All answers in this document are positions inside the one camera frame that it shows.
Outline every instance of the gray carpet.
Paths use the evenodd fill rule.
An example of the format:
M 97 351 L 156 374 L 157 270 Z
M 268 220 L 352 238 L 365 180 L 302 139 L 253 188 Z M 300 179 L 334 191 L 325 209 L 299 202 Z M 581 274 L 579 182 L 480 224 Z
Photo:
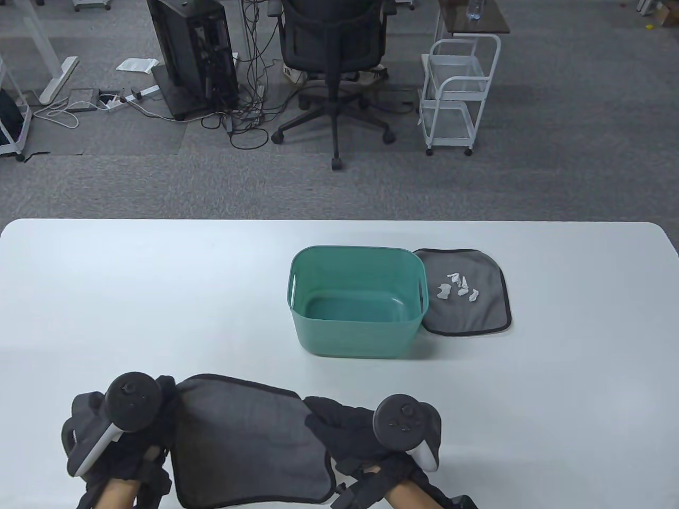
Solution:
M 414 113 L 377 112 L 397 134 L 391 146 L 341 120 L 343 173 L 330 171 L 327 120 L 291 131 L 281 146 L 241 151 L 223 130 L 198 124 L 129 109 L 82 113 L 74 131 L 35 122 L 30 143 L 51 154 L 0 159 L 0 228 L 20 217 L 624 220 L 658 223 L 677 245 L 679 29 L 647 30 L 634 5 L 619 1 L 498 1 L 512 34 L 472 157 L 459 149 L 426 157 Z M 144 0 L 115 0 L 110 12 L 69 5 L 47 0 L 37 10 L 60 56 L 81 58 L 67 89 L 152 83 L 115 71 L 130 56 L 160 59 Z M 392 86 L 421 84 L 435 9 L 419 0 L 392 19 L 384 59 Z M 261 36 L 271 28 L 265 20 Z M 231 30 L 242 50 L 238 23 Z M 0 7 L 0 53 L 24 88 L 44 87 L 47 73 L 11 5 Z M 265 57 L 280 59 L 277 40 Z M 271 105 L 290 90 L 273 63 Z M 380 94 L 392 108 L 404 98 Z M 166 111 L 162 101 L 147 107 Z M 298 113 L 292 104 L 266 127 Z

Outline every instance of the chair base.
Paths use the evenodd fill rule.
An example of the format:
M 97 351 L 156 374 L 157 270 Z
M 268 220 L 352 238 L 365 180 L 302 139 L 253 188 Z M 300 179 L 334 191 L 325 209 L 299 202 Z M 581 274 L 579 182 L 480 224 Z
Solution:
M 356 100 L 359 102 L 360 109 L 355 108 L 350 104 Z M 340 115 L 346 115 L 347 117 L 363 121 L 366 124 L 379 127 L 384 131 L 382 134 L 382 141 L 386 145 L 390 145 L 396 141 L 396 136 L 389 128 L 389 124 L 366 111 L 369 105 L 370 101 L 367 100 L 360 92 L 339 97 L 337 100 L 331 100 L 327 97 L 315 94 L 300 94 L 299 108 L 305 111 L 305 113 L 302 113 L 299 117 L 292 119 L 290 122 L 286 122 L 281 127 L 279 127 L 277 131 L 271 136 L 271 141 L 276 145 L 280 145 L 283 143 L 283 139 L 285 138 L 283 135 L 285 131 L 302 124 L 306 124 L 307 122 L 315 120 L 324 115 L 328 115 L 333 128 L 333 160 L 331 167 L 333 170 L 341 170 L 342 160 L 339 157 L 340 144 L 337 135 L 337 118 Z

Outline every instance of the black glove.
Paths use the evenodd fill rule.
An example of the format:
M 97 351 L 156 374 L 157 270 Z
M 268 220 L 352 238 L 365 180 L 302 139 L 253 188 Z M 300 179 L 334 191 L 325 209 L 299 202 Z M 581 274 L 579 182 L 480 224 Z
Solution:
M 432 497 L 443 509 L 459 509 L 436 486 L 410 455 L 385 449 L 373 431 L 372 410 L 345 407 L 328 398 L 309 396 L 304 400 L 313 414 L 306 425 L 335 458 L 337 463 L 354 457 L 391 470 L 409 466 L 408 478 Z
M 162 466 L 175 436 L 177 388 L 172 377 L 162 376 L 156 381 L 162 390 L 163 401 L 155 421 L 140 432 L 123 433 L 117 442 L 111 442 L 107 446 L 94 465 L 82 476 L 87 491 L 80 499 L 77 509 L 94 507 L 111 479 L 141 482 L 137 495 L 139 508 L 158 507 L 160 498 L 169 493 L 172 481 Z M 152 446 L 157 447 L 159 453 L 154 458 L 149 458 L 147 452 Z
M 309 396 L 304 403 L 312 414 L 305 424 L 337 463 L 348 458 L 378 463 L 393 454 L 380 444 L 373 431 L 373 412 L 345 407 L 328 398 Z

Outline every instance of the white power strip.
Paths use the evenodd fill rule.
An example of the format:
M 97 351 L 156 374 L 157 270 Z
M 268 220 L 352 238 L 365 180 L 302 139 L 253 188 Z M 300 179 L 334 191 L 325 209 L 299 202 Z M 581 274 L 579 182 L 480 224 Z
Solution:
M 151 97 L 156 95 L 158 92 L 160 92 L 160 88 L 158 85 L 154 85 L 152 87 L 145 88 L 144 90 L 141 91 L 141 97 Z M 125 102 L 122 102 L 119 98 L 114 98 L 113 100 L 110 100 L 109 102 L 103 103 L 104 107 L 106 110 L 111 113 L 122 106 L 125 106 L 127 102 L 139 102 L 137 98 L 133 95 L 129 95 L 125 97 Z

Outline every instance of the shoe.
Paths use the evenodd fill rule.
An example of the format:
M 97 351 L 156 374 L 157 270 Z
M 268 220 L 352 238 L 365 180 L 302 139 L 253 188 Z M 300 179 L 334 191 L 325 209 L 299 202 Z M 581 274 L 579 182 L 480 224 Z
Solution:
M 283 64 L 282 67 L 283 76 L 285 76 L 293 87 L 301 87 L 306 83 L 307 75 L 304 71 L 298 71 L 297 69 L 292 69 L 287 65 Z
M 359 80 L 356 82 L 357 85 L 362 87 L 369 87 L 373 83 L 378 82 L 386 76 L 386 67 L 382 64 L 378 64 L 372 69 L 367 71 L 359 72 Z

